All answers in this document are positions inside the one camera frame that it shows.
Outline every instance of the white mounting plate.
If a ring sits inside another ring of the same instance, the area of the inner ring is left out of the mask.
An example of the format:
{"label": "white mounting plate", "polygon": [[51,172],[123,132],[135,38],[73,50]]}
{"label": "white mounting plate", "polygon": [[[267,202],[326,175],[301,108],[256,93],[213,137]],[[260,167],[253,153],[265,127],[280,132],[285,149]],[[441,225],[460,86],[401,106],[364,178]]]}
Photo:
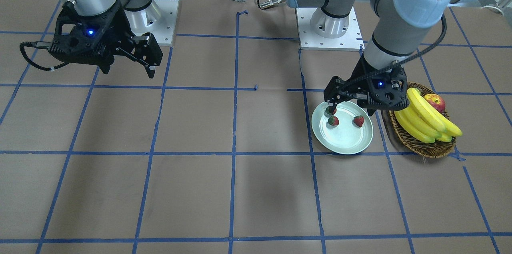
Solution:
{"label": "white mounting plate", "polygon": [[316,34],[309,21],[316,8],[297,8],[298,36],[300,37],[300,48],[306,50],[339,50],[359,51],[364,49],[361,30],[355,16],[354,8],[350,10],[349,26],[345,35],[339,38],[325,38]]}
{"label": "white mounting plate", "polygon": [[178,18],[178,6],[180,1],[155,0],[155,2],[162,12],[161,19],[144,29],[138,28],[132,29],[132,31],[137,36],[151,32],[155,35],[160,46],[172,46],[174,42],[174,30],[176,29],[176,20]]}

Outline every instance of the white plate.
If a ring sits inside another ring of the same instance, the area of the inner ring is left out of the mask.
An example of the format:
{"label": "white plate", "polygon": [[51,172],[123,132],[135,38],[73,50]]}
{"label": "white plate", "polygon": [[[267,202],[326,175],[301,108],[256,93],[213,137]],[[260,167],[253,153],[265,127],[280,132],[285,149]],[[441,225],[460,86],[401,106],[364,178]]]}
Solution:
{"label": "white plate", "polygon": [[[340,154],[356,154],[366,149],[373,139],[373,125],[364,109],[350,101],[338,104],[334,115],[340,124],[331,126],[327,123],[330,117],[325,113],[327,106],[327,103],[322,102],[311,117],[311,127],[320,143]],[[354,117],[358,115],[364,117],[361,128],[353,123]]]}

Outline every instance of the banana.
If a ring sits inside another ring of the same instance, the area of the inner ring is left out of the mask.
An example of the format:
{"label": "banana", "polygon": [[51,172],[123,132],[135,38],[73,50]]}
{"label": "banana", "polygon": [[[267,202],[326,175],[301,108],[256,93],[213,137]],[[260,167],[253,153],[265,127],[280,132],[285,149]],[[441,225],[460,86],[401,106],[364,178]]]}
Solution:
{"label": "banana", "polygon": [[409,122],[403,115],[401,111],[395,111],[395,117],[400,123],[400,125],[404,128],[407,133],[411,134],[412,137],[418,139],[423,143],[434,143],[436,139],[429,137],[423,134],[420,130],[415,128],[415,126]]}
{"label": "banana", "polygon": [[412,106],[413,110],[415,110],[419,117],[424,119],[424,121],[426,121],[435,130],[439,132],[446,132],[446,125],[439,117],[442,117],[441,113],[437,112],[432,105],[428,104],[428,102],[419,95],[415,88],[407,89],[407,97],[411,102],[410,106]]}
{"label": "banana", "polygon": [[430,125],[428,125],[428,123],[423,121],[423,119],[421,119],[411,107],[400,110],[400,112],[404,114],[403,116],[405,119],[407,119],[411,124],[415,126],[415,128],[417,128],[417,130],[420,130],[420,132],[423,134],[432,138],[440,138],[442,136],[441,132],[435,130]]}
{"label": "banana", "polygon": [[[444,117],[440,112],[435,110],[434,107],[432,107],[432,105],[428,104],[428,102],[426,102],[426,100],[423,97],[421,97],[421,95],[419,95],[418,91],[415,88],[407,89],[407,94],[408,94],[409,100],[411,100],[412,95],[410,95],[409,92],[414,94],[415,101],[418,100],[420,102],[420,104],[423,105],[424,108],[426,108],[429,113],[431,113],[433,116],[435,116],[438,120],[440,120],[444,124],[444,127],[446,128],[446,130],[441,131],[441,132],[446,132],[454,137],[462,136],[462,131],[460,130],[460,128],[457,125],[455,125],[452,121],[450,121],[446,117]],[[429,124],[430,124],[430,122],[432,122],[432,120],[430,120],[430,118],[428,118],[429,116],[423,116],[423,117],[427,120],[427,122],[429,122]]]}
{"label": "banana", "polygon": [[452,141],[452,136],[450,136],[450,134],[443,133],[442,136],[439,138],[436,138],[436,140],[441,141],[441,142],[450,142],[450,141]]}
{"label": "banana", "polygon": [[441,113],[439,113],[439,112],[437,112],[437,113],[439,114],[439,116],[440,116],[439,118],[441,119],[441,121],[446,126],[446,133],[448,133],[450,136],[453,136],[453,137],[462,136],[462,130],[457,125],[455,125],[452,121],[448,120]]}

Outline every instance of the apple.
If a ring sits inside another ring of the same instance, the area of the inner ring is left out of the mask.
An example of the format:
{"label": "apple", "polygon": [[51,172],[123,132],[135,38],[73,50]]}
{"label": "apple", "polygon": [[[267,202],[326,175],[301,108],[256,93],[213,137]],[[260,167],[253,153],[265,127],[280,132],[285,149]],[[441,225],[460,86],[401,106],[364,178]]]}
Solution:
{"label": "apple", "polygon": [[437,110],[438,112],[442,113],[444,111],[444,108],[446,107],[446,103],[441,98],[441,96],[439,96],[437,94],[427,94],[427,95],[423,96],[423,98],[426,101],[428,101],[428,103],[430,105],[432,105],[432,107],[434,107],[434,109]]}

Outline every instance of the wicker basket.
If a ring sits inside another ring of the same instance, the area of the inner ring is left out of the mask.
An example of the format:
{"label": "wicker basket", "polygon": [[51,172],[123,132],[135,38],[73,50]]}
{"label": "wicker basket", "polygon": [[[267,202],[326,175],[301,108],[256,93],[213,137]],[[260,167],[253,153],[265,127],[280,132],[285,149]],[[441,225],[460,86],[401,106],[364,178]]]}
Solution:
{"label": "wicker basket", "polygon": [[[424,96],[426,94],[435,93],[430,88],[423,86],[421,84],[415,82],[408,82],[407,88],[418,88],[421,90],[421,95]],[[443,111],[442,115],[446,117],[448,120],[450,116],[446,111]],[[393,111],[389,111],[389,116],[391,120],[391,124],[393,125],[393,129],[398,137],[398,139],[412,152],[428,157],[428,158],[441,158],[450,154],[450,152],[455,147],[456,138],[452,138],[450,142],[441,142],[435,141],[434,143],[423,143],[418,141],[416,138],[412,137],[407,131],[405,131],[402,126],[398,123],[395,113]]]}

